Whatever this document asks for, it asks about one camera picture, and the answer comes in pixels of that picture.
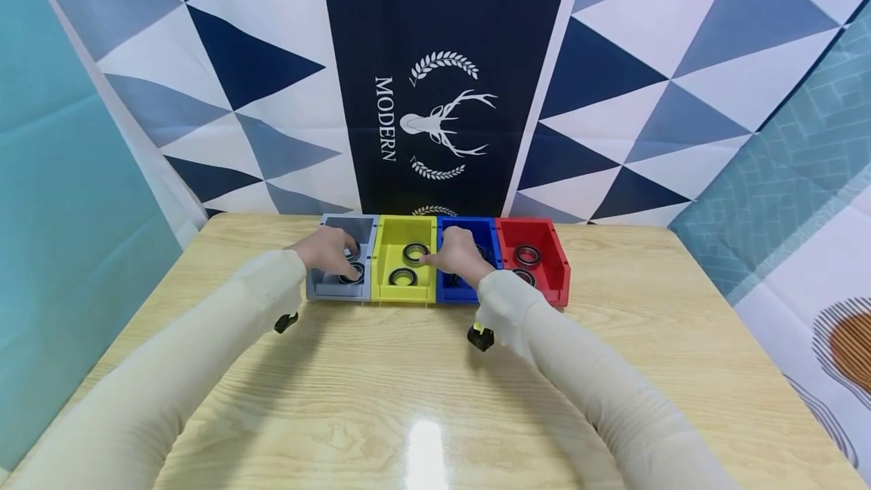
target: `teal wall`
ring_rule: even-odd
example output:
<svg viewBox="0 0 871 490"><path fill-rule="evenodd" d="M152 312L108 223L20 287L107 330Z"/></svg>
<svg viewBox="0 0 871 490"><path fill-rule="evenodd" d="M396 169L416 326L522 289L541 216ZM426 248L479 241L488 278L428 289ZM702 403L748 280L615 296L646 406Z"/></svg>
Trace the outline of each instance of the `teal wall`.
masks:
<svg viewBox="0 0 871 490"><path fill-rule="evenodd" d="M871 5L671 223L733 305L871 183Z"/></svg>
<svg viewBox="0 0 871 490"><path fill-rule="evenodd" d="M180 254L47 0L0 0L0 467Z"/></svg>

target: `table surface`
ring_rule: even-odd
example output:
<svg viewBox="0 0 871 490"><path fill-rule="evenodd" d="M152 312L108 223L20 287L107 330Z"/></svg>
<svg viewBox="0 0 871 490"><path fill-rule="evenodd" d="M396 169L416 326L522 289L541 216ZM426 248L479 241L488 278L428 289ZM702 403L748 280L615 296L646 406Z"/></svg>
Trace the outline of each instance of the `table surface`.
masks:
<svg viewBox="0 0 871 490"><path fill-rule="evenodd" d="M215 217L64 410L242 262L316 224ZM743 488L866 488L674 234L556 229L572 265L566 313L663 391ZM474 311L304 305L224 376L157 488L624 488L602 441L543 377L466 342Z"/></svg>

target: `sleeve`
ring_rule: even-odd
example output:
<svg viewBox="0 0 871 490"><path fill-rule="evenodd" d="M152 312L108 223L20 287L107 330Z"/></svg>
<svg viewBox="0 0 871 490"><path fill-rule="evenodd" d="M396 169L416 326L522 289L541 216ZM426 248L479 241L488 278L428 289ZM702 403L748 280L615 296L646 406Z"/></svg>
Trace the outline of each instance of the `sleeve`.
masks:
<svg viewBox="0 0 871 490"><path fill-rule="evenodd" d="M51 431L14 488L151 490L184 424L242 352L296 314L305 266L264 253L111 371Z"/></svg>
<svg viewBox="0 0 871 490"><path fill-rule="evenodd" d="M478 292L479 321L488 327L492 322L497 339L582 412L612 452L626 488L739 488L663 394L593 333L554 310L538 290L514 273L496 271Z"/></svg>

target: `deer head graphic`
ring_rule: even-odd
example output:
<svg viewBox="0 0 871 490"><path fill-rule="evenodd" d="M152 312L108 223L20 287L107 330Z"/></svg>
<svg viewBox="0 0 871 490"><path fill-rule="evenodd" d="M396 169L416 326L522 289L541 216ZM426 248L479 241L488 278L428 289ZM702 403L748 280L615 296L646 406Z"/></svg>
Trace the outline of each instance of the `deer head graphic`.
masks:
<svg viewBox="0 0 871 490"><path fill-rule="evenodd" d="M485 156L486 154L481 152L481 150L486 148L488 144L476 147L475 150L458 150L457 147L451 143L451 139L448 138L448 135L456 135L457 131L442 129L442 122L450 122L453 121L453 119L457 119L448 116L448 114L451 113L462 101L481 101L483 104L495 108L493 103L487 99L488 97L495 99L497 96L490 94L470 95L471 92L471 89L467 89L463 91L463 93L460 93L460 95L453 101L449 102L449 104L433 108L432 112L430 112L427 117L418 116L416 113L406 113L405 116L400 119L399 125L402 127L402 130L409 135L417 135L418 133L428 134L430 140L434 141L436 144L445 146L457 157Z"/></svg>

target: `navy banner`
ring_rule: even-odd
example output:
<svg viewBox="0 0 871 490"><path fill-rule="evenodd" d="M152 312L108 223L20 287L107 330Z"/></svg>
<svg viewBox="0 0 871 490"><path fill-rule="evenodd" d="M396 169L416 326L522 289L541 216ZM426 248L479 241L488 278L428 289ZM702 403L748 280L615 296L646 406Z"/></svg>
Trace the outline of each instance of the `navy banner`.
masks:
<svg viewBox="0 0 871 490"><path fill-rule="evenodd" d="M502 212L560 0L327 0L364 212Z"/></svg>

